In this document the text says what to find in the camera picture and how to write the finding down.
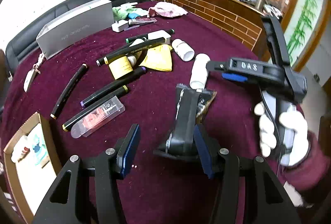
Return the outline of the white gloved right hand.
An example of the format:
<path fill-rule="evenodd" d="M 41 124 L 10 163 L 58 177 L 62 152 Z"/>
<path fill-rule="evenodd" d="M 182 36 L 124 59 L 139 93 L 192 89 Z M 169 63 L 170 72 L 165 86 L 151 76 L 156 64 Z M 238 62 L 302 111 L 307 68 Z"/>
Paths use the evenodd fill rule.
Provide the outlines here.
<path fill-rule="evenodd" d="M 255 106 L 254 114 L 259 117 L 260 150 L 262 156 L 267 158 L 271 156 L 272 150 L 276 149 L 275 127 L 267 117 L 262 102 Z M 280 134 L 279 145 L 282 147 L 280 164 L 284 167 L 298 165 L 304 160 L 310 149 L 307 138 L 307 121 L 294 105 L 290 105 L 279 115 L 277 122 Z"/>

